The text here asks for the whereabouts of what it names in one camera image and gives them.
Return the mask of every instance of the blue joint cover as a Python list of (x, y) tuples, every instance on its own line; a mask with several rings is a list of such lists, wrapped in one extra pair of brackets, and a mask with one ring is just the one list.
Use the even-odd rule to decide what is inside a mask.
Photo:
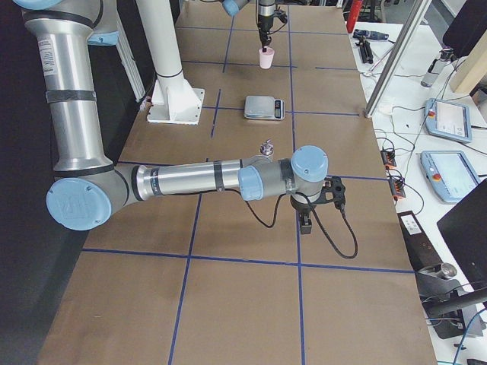
[(75, 177), (53, 183), (46, 203), (56, 222), (70, 230), (90, 230), (105, 223), (112, 214), (107, 194), (92, 182)]
[(25, 9), (45, 10), (57, 5), (62, 0), (14, 0), (14, 3)]
[(238, 171), (238, 185), (242, 199), (260, 200), (264, 196), (264, 185), (259, 171), (254, 166), (247, 166)]
[(93, 34), (88, 38), (90, 46), (115, 46), (119, 41), (119, 31), (112, 33)]
[(224, 0), (222, 5), (223, 5), (223, 9), (225, 9), (227, 14), (230, 15), (231, 17), (234, 17), (240, 11), (237, 3), (234, 0)]
[(303, 146), (292, 155), (291, 166), (294, 173), (303, 180), (318, 183), (328, 173), (328, 157), (321, 148)]

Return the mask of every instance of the red tube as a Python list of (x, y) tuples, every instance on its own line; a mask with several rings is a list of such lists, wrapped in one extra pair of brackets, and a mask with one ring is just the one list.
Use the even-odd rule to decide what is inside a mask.
[(350, 7), (349, 19), (347, 20), (347, 32), (349, 33), (353, 31), (363, 2), (364, 0), (353, 0), (352, 6)]

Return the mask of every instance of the digital scale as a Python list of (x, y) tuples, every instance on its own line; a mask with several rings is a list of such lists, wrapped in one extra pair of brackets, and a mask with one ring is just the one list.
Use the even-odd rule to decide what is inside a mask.
[(243, 115), (247, 119), (283, 120), (285, 116), (284, 100), (249, 96), (245, 99)]
[(423, 151), (421, 165), (434, 192), (446, 203), (458, 203), (480, 184), (462, 151)]
[(426, 102), (425, 113), (426, 129), (430, 135), (461, 143), (472, 141), (468, 106), (430, 99)]

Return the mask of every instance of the pink cup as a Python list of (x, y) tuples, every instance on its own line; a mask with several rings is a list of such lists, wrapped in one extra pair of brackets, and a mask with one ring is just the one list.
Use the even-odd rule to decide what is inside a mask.
[(266, 51), (264, 52), (262, 48), (259, 49), (259, 65), (260, 68), (271, 68), (272, 59), (274, 58), (274, 49), (271, 47), (264, 47)]

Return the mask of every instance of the dark background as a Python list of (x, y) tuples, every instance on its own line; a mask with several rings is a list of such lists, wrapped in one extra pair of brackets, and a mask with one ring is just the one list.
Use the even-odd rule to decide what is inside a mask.
[[(146, 88), (153, 65), (134, 0), (118, 10)], [(173, 19), (179, 14), (171, 0)], [(106, 155), (117, 162), (138, 112), (115, 46), (91, 47)], [(67, 230), (49, 215), (56, 140), (45, 99), (35, 36), (21, 9), (0, 2), (0, 364), (35, 363), (88, 232)]]

